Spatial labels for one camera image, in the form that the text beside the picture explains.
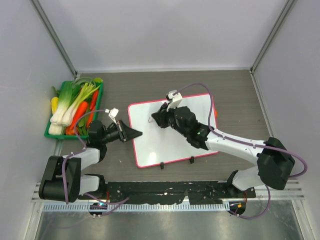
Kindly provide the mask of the pink framed whiteboard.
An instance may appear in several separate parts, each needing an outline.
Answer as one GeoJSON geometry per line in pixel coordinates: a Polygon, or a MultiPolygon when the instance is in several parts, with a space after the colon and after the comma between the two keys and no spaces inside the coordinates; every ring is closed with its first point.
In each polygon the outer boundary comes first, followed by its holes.
{"type": "Polygon", "coordinates": [[[149,123],[151,114],[157,112],[166,99],[133,103],[128,106],[130,127],[142,132],[132,140],[136,165],[139,168],[159,166],[199,158],[218,153],[191,146],[185,137],[171,127],[160,128],[156,122],[149,123]]]}

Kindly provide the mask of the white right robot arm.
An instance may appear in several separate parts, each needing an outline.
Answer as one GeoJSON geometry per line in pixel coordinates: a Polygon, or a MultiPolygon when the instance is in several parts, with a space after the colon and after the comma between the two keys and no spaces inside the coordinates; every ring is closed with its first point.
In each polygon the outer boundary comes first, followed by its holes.
{"type": "Polygon", "coordinates": [[[283,190],[295,165],[295,160],[279,139],[251,140],[222,133],[199,122],[186,106],[168,108],[164,103],[151,117],[160,128],[171,127],[184,136],[194,148],[227,153],[252,163],[253,167],[235,170],[229,176],[225,190],[233,198],[261,185],[283,190]]]}

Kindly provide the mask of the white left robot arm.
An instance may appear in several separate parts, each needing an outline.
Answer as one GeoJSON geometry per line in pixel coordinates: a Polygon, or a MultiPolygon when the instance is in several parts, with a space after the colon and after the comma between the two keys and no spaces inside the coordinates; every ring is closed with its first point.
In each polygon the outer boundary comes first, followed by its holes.
{"type": "Polygon", "coordinates": [[[122,120],[108,127],[100,120],[94,120],[89,125],[87,147],[78,153],[49,157],[38,189],[39,198],[66,204],[77,199],[104,198],[108,186],[103,175],[82,175],[82,171],[105,158],[108,143],[117,140],[125,143],[142,135],[141,131],[125,125],[122,120]]]}

